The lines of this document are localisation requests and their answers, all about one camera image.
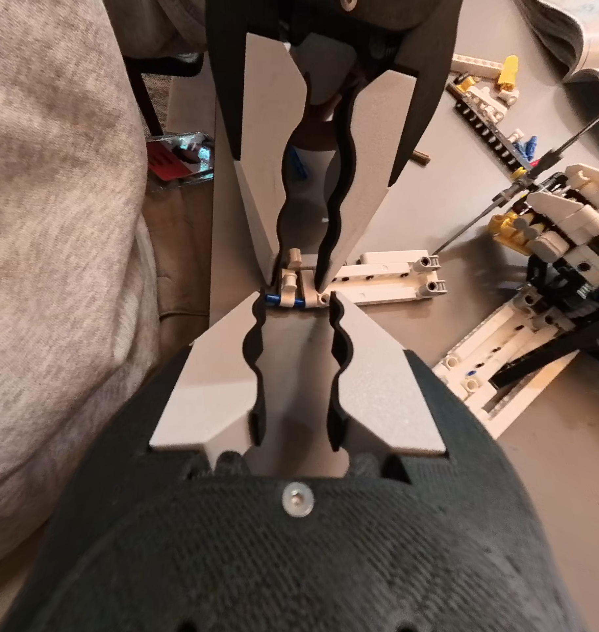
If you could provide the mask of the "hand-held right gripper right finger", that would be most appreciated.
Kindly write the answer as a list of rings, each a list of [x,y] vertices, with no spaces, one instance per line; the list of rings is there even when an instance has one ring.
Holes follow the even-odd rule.
[[[330,297],[330,448],[385,463],[448,456],[406,349],[340,292]]]

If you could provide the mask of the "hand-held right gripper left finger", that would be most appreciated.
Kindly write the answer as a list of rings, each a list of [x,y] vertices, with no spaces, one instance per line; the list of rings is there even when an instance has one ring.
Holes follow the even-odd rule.
[[[266,432],[263,352],[265,295],[250,294],[191,345],[150,438],[154,451],[194,450],[211,467],[226,452],[260,446]]]

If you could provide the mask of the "red foil packet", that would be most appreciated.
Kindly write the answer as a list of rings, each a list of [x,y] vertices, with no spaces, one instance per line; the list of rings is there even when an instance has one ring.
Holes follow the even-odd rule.
[[[202,131],[168,134],[146,141],[148,184],[154,191],[214,179],[215,140]]]

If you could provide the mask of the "lego helicopter model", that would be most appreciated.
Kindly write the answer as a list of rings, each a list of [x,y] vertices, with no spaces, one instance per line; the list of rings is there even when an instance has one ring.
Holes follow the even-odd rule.
[[[433,369],[497,439],[579,354],[599,361],[599,168],[570,164],[546,178],[599,115],[551,149],[456,236],[500,209],[487,230],[527,258],[523,285]]]

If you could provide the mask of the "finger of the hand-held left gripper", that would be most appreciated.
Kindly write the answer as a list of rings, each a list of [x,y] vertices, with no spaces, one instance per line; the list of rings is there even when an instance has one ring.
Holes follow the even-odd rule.
[[[282,162],[301,122],[306,82],[290,46],[248,33],[240,158],[234,160],[256,259],[267,284],[276,276],[277,224],[287,194]]]
[[[317,291],[335,280],[388,193],[415,84],[414,76],[388,69],[341,102],[335,116],[340,169],[327,201]]]

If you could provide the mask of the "white connector with blue pin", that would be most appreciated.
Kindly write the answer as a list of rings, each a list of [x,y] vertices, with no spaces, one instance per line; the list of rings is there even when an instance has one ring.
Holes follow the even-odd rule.
[[[300,296],[298,273],[290,269],[282,269],[275,290],[266,293],[266,303],[280,308],[304,309],[305,299]]]

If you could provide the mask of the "person's left forearm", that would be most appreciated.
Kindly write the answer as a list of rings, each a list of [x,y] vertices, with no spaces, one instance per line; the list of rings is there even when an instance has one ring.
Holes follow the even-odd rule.
[[[153,59],[207,50],[206,1],[104,1],[125,57]]]

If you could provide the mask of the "open lego instruction booklet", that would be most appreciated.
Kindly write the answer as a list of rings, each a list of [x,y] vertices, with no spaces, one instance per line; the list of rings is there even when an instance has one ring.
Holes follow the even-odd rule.
[[[599,83],[599,1],[516,1],[564,83]]]

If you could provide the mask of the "yellow lego wedge piece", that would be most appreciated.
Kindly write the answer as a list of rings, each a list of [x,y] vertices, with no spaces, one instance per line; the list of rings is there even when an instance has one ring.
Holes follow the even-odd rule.
[[[512,92],[516,89],[518,74],[518,56],[509,55],[505,58],[497,80],[499,91]]]

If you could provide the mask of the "long white lego beam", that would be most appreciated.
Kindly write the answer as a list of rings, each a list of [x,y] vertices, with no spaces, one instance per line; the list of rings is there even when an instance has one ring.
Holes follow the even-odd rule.
[[[504,68],[504,63],[472,56],[453,54],[450,72],[457,75],[467,74],[497,81]]]

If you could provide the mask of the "black chair frame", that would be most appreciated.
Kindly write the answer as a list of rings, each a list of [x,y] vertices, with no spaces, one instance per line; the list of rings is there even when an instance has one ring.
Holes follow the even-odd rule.
[[[133,95],[151,137],[162,136],[163,130],[143,80],[143,75],[194,77],[201,72],[204,58],[204,53],[141,59],[123,56],[124,66]]]

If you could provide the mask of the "long black lego beam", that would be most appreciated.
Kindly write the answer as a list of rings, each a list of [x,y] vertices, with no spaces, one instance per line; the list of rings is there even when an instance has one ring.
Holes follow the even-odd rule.
[[[532,169],[532,165],[521,151],[485,117],[471,99],[459,90],[453,90],[451,85],[446,86],[446,91],[455,100],[454,110],[456,113],[464,120],[481,143],[487,147],[487,151],[503,166],[508,175],[516,171],[523,170],[527,172]]]

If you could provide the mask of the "white lego connector cluster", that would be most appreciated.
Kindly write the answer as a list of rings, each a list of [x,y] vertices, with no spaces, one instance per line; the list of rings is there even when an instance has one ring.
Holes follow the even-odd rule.
[[[509,103],[507,104],[500,98],[495,98],[487,86],[481,89],[476,86],[471,86],[464,93],[464,98],[469,101],[470,106],[478,115],[494,125],[497,125],[505,118],[508,108],[514,105],[517,100],[517,97],[511,93]]]

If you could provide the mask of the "white lego beam assembly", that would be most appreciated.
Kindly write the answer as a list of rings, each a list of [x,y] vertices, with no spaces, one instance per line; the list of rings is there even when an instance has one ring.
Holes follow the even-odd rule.
[[[308,310],[329,307],[332,293],[357,305],[414,302],[447,293],[446,282],[438,276],[440,268],[438,256],[427,250],[366,252],[358,263],[344,264],[320,290],[316,284],[316,256],[290,249],[277,285],[282,269],[296,271],[298,293]]]

